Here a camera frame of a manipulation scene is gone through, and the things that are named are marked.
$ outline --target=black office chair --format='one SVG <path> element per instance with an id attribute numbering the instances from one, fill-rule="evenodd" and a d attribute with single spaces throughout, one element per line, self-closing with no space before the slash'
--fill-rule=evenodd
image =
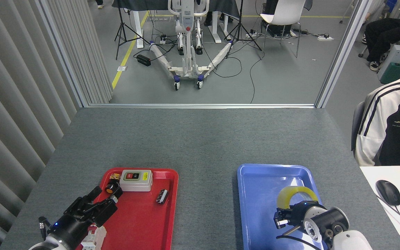
<path id="1" fill-rule="evenodd" d="M 351 127 L 351 151 L 353 155 L 356 150 L 356 138 L 357 133 L 359 133 L 360 122 L 362 122 L 362 116 L 364 115 L 365 103 L 361 102 L 357 105 L 356 109 L 354 110 L 353 115 L 353 125 Z"/>

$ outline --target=computer mouse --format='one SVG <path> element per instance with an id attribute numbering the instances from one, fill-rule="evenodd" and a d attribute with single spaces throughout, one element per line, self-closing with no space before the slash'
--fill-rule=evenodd
<path id="1" fill-rule="evenodd" d="M 391 206 L 400 205 L 400 193 L 393 183 L 385 180 L 379 180 L 376 182 L 376 188 L 387 204 Z"/>

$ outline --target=person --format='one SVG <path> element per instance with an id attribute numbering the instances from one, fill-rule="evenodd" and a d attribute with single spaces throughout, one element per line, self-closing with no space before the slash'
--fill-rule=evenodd
<path id="1" fill-rule="evenodd" d="M 102 9 L 105 5 L 103 4 L 103 0 L 95 0 L 98 5 L 98 9 Z"/>
<path id="2" fill-rule="evenodd" d="M 213 12 L 212 11 L 208 11 L 208 13 L 206 13 L 206 19 L 204 22 L 205 26 L 211 26 L 212 24 L 212 19 L 213 19 Z M 219 17 L 220 21 L 223 21 L 225 19 L 225 14 L 221 13 L 220 17 Z M 231 17 L 228 18 L 228 22 L 231 23 L 234 19 L 232 19 Z"/>
<path id="3" fill-rule="evenodd" d="M 400 79 L 365 98 L 355 159 L 359 166 L 400 166 Z"/>
<path id="4" fill-rule="evenodd" d="M 390 49 L 391 44 L 400 40 L 400 19 L 384 18 L 367 24 L 365 40 L 370 69 L 378 71 L 382 55 Z"/>
<path id="5" fill-rule="evenodd" d="M 385 3 L 383 0 L 373 0 L 373 2 L 370 5 L 370 8 L 368 9 L 367 14 L 365 15 L 365 19 L 364 19 L 364 22 L 362 23 L 362 25 L 366 24 L 370 20 L 370 17 L 372 15 L 376 16 L 376 14 L 379 14 L 379 11 L 382 11 L 384 6 L 385 6 Z M 362 36 L 361 41 L 363 44 L 367 45 L 367 40 L 365 39 L 365 33 Z"/>

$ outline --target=gray floor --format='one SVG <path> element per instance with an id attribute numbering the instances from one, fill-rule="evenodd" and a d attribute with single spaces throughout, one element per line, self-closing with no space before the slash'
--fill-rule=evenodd
<path id="1" fill-rule="evenodd" d="M 257 9 L 260 9 L 261 2 L 256 1 Z M 315 36 L 303 36 L 300 38 L 298 58 L 293 55 L 297 39 L 283 41 L 282 44 L 279 44 L 279 41 L 267 40 L 265 58 L 251 70 L 254 88 L 249 71 L 259 59 L 259 55 L 262 54 L 257 53 L 256 49 L 249 46 L 232 55 L 242 61 L 242 72 L 238 76 L 221 78 L 211 74 L 205 80 L 201 90 L 195 88 L 195 80 L 184 80 L 179 91 L 173 89 L 171 79 L 157 62 L 146 67 L 132 58 L 132 55 L 139 51 L 134 46 L 126 64 L 127 71 L 121 74 L 111 103 L 247 104 L 251 102 L 253 95 L 252 103 L 254 104 L 314 103 L 340 43 L 339 39 L 345 32 L 348 19 L 344 19 L 343 24 L 340 24 L 339 17 L 342 16 L 349 3 L 349 0 L 314 1 L 311 11 L 303 11 L 303 17 L 300 20 L 303 30 L 318 34 L 329 33 L 335 40 L 319 42 Z M 89 2 L 109 69 L 109 79 L 113 81 L 117 73 L 116 69 L 126 55 L 130 43 L 120 47 L 119 58 L 115 60 L 116 42 L 113 41 L 113 38 L 118 30 L 119 15 L 118 10 L 110 5 L 111 1 L 105 1 L 105 7 L 98 10 L 95 2 Z M 255 5 L 253 1 L 245 1 L 243 14 L 255 15 Z M 157 12 L 157 15 L 164 14 L 168 13 L 166 11 Z M 125 23 L 130 24 L 127 14 L 123 13 L 123 16 Z M 243 24 L 248 29 L 254 28 L 256 21 L 254 17 L 243 18 Z M 168 22 L 156 22 L 155 27 L 168 35 L 173 35 L 171 32 L 173 25 L 168 24 Z M 151 22 L 146 22 L 143 27 L 147 39 L 151 37 L 151 27 Z M 212 57 L 224 45 L 210 43 L 212 38 L 206 29 L 203 34 L 206 51 Z M 129 30 L 127 30 L 127 37 L 133 37 L 133 33 Z M 232 52 L 237 51 L 242 45 L 241 43 L 236 44 Z M 368 69 L 365 59 L 357 57 L 362 49 L 363 45 L 360 42 L 354 44 L 326 107 L 347 140 L 351 133 L 351 119 L 355 106 L 365 98 L 367 93 L 381 85 L 376 74 Z M 154 55 L 147 51 L 144 51 L 143 55 L 154 58 Z M 181 58 L 178 56 L 176 48 L 167 56 L 168 59 L 173 60 L 175 65 L 181 65 Z M 207 64 L 208 58 L 206 55 L 199 56 L 198 61 L 200 64 Z M 224 60 L 217 70 L 222 76 L 234 75 L 239 71 L 240 64 L 236 59 Z"/>

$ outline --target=black stripe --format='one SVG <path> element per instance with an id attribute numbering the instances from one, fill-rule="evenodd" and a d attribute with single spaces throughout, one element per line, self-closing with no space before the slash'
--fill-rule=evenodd
<path id="1" fill-rule="evenodd" d="M 375 99 L 376 95 L 379 94 L 379 92 L 381 92 L 382 90 L 384 90 L 384 89 L 386 89 L 388 87 L 389 88 L 390 87 L 394 87 L 394 86 L 399 85 L 399 84 L 400 84 L 400 82 L 396 82 L 396 83 L 393 83 L 393 84 L 387 84 L 382 89 L 376 91 L 376 93 L 374 94 L 374 96 L 371 99 L 370 103 L 368 104 L 368 108 L 366 108 L 364 110 L 370 110 L 371 105 L 373 104 L 373 100 Z M 360 123 L 360 128 L 359 128 L 359 131 L 357 132 L 357 134 L 360 134 L 360 132 L 362 131 L 362 128 L 364 127 L 365 120 L 367 119 L 367 115 L 368 115 L 368 113 L 366 112 L 364 118 L 362 119 L 362 122 Z"/>
<path id="2" fill-rule="evenodd" d="M 364 136 L 367 136 L 368 129 L 370 128 L 370 124 L 371 124 L 371 122 L 372 122 L 372 120 L 373 120 L 374 113 L 376 112 L 377 103 L 379 102 L 379 100 L 381 99 L 381 97 L 383 97 L 384 95 L 386 95 L 386 94 L 388 94 L 388 93 L 391 93 L 391 92 L 393 92 L 393 91 L 397 91 L 397 90 L 400 90 L 400 87 L 398 87 L 398 88 L 396 88 L 396 89 L 393 89 L 393 90 L 388 90 L 387 92 L 385 92 L 385 93 L 383 93 L 382 95 L 380 95 L 379 98 L 376 100 L 376 103 L 374 104 L 373 112 L 371 113 L 370 120 L 368 121 L 367 127 L 365 128 Z"/>

